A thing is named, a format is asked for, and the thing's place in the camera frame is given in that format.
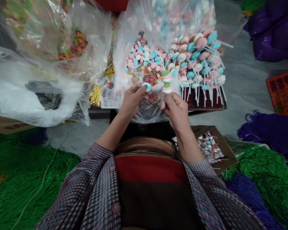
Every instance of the white cord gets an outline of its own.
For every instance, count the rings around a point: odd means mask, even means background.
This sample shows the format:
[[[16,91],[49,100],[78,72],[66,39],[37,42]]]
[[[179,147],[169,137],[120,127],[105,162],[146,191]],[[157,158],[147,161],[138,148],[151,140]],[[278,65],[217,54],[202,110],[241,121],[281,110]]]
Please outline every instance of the white cord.
[[[47,167],[47,169],[46,169],[46,171],[45,171],[45,173],[44,173],[43,182],[42,182],[41,186],[39,187],[39,190],[33,195],[33,197],[31,197],[31,199],[29,200],[29,202],[25,205],[25,207],[23,208],[23,210],[22,210],[22,212],[21,212],[21,214],[20,214],[20,216],[19,216],[16,224],[12,227],[12,230],[15,228],[15,226],[16,226],[16,225],[18,224],[18,222],[20,221],[20,219],[21,219],[21,217],[22,217],[22,215],[23,215],[26,207],[28,206],[28,204],[35,198],[35,196],[36,196],[36,195],[39,193],[39,191],[42,189],[42,187],[43,187],[43,185],[44,185],[44,183],[45,183],[45,177],[46,177],[47,171],[48,171],[51,163],[53,162],[54,157],[55,157],[55,154],[57,153],[58,149],[61,148],[61,146],[62,146],[63,143],[65,142],[65,140],[66,140],[66,138],[67,138],[67,135],[68,135],[68,132],[69,132],[72,128],[76,127],[77,125],[79,125],[79,123],[77,123],[76,125],[72,126],[72,127],[67,131],[66,136],[65,136],[63,142],[62,142],[62,143],[60,144],[60,146],[55,150],[54,155],[53,155],[53,157],[52,157],[52,160],[51,160],[50,164],[48,165],[48,167]]]

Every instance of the cardboard box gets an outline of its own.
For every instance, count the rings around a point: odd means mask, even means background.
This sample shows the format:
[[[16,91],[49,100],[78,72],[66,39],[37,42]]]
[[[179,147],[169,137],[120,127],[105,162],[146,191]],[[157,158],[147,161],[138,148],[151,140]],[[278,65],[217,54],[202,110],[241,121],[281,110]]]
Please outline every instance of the cardboard box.
[[[219,144],[219,148],[221,149],[222,153],[225,156],[225,159],[228,158],[229,160],[226,160],[224,162],[217,162],[213,164],[213,168],[220,168],[215,169],[217,175],[220,175],[222,172],[228,170],[231,166],[238,163],[238,159],[236,158],[235,154],[227,144],[226,140],[222,136],[222,134],[219,132],[219,130],[216,128],[216,126],[191,126],[191,129],[195,135],[196,138],[199,136],[207,133],[208,131],[211,133],[212,136],[215,136],[215,142]]]
[[[35,126],[22,123],[21,121],[0,117],[0,133],[1,134],[12,134],[27,129],[35,128]]]

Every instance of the orange plastic crate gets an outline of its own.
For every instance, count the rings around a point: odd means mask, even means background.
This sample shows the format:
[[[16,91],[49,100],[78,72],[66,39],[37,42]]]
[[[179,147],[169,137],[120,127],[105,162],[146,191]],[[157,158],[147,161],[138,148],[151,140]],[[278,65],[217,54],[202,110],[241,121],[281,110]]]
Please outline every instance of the orange plastic crate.
[[[288,72],[267,79],[267,85],[275,112],[288,116]]]

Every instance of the red object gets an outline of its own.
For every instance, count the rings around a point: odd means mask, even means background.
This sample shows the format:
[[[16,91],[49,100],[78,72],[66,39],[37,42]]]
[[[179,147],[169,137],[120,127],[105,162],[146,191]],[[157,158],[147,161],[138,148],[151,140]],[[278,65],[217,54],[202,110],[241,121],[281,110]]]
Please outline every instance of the red object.
[[[184,182],[189,184],[183,164],[166,158],[126,156],[115,158],[118,179],[141,182]]]
[[[267,79],[267,85],[275,112],[288,116],[288,72]]]
[[[96,0],[96,2],[105,10],[120,13],[126,11],[129,0]]]

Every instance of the checkered shirt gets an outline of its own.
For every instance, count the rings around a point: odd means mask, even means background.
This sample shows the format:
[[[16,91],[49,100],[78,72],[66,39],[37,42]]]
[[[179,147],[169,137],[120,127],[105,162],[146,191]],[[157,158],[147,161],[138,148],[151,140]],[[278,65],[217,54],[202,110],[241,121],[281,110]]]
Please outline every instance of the checkered shirt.
[[[206,229],[265,229],[252,210],[226,189],[208,161],[182,162]],[[35,229],[120,229],[120,203],[111,151],[93,144],[66,176],[56,201]]]

